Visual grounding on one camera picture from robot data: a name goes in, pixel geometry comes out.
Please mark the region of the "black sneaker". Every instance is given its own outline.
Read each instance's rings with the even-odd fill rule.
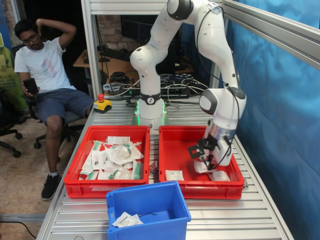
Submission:
[[[44,188],[41,193],[41,198],[43,200],[50,200],[54,197],[60,179],[61,177],[59,174],[57,176],[51,176],[48,174],[48,176],[46,177]]]

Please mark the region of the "wooden desk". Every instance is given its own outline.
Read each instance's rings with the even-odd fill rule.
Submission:
[[[84,55],[87,52],[88,51],[85,49],[81,53],[78,59],[74,62],[73,64],[74,67],[90,68],[89,63],[84,63]],[[100,51],[97,51],[97,55],[100,59],[101,58]],[[102,71],[103,69],[103,72],[107,75],[108,74],[108,71],[106,68],[106,64],[107,64],[110,76],[114,72],[123,72],[123,73],[126,73],[125,75],[128,76],[130,79],[134,79],[134,82],[139,80],[139,74],[137,73],[137,71],[134,69],[134,67],[131,65],[129,61],[123,61],[123,60],[113,58],[113,57],[108,57],[108,56],[106,58],[110,59],[110,61],[108,61],[107,63],[98,62],[100,71]]]
[[[74,67],[84,68],[86,77],[87,78],[91,78],[91,75],[90,75],[90,64],[89,63],[84,63],[84,55],[86,53],[88,53],[88,51],[85,49],[81,53],[81,55],[77,58],[77,60],[74,62],[73,66]],[[98,57],[100,59],[101,58],[100,51],[97,51],[97,55],[98,55]],[[109,75],[110,76],[114,72],[123,72],[130,79],[133,79],[134,83],[139,80],[138,72],[134,69],[134,67],[131,65],[131,63],[129,61],[123,61],[123,60],[120,60],[120,59],[117,59],[117,58],[113,58],[113,57],[108,57],[108,56],[107,56],[107,58],[110,59],[110,61],[107,62],[107,66],[108,66],[108,70],[109,70]],[[187,65],[188,67],[186,69],[184,69],[184,70],[177,71],[176,72],[177,74],[190,73],[190,72],[194,71],[192,66],[189,65],[187,62],[184,61],[183,64]],[[100,71],[103,70],[103,72],[107,75],[108,71],[107,71],[105,62],[99,62],[98,61],[98,65],[99,65]],[[89,89],[90,96],[93,96],[92,85],[88,84],[88,89]]]

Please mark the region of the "brick wall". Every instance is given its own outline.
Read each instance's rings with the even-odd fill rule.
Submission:
[[[137,41],[122,36],[120,15],[99,15],[98,23],[103,45],[110,49],[135,50],[139,47]]]
[[[17,46],[21,44],[19,38],[15,35],[15,25],[16,20],[14,16],[14,11],[12,9],[11,0],[2,0],[6,24],[8,26],[9,30],[9,36],[11,40],[12,47]]]

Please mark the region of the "white sock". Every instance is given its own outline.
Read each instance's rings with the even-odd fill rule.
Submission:
[[[54,177],[54,176],[58,176],[59,173],[56,171],[56,172],[50,172],[49,173],[50,176]]]

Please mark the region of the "robotic arm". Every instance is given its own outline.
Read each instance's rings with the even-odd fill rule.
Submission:
[[[157,119],[164,113],[160,77],[156,64],[165,59],[168,47],[182,23],[194,25],[199,53],[216,63],[222,74],[224,88],[207,89],[200,96],[200,108],[212,118],[204,138],[189,149],[192,158],[201,157],[227,166],[231,159],[231,143],[227,136],[235,130],[246,105],[246,94],[240,89],[232,51],[225,37],[220,7],[209,0],[169,0],[151,29],[151,39],[135,50],[130,61],[140,77],[141,94],[136,114]]]

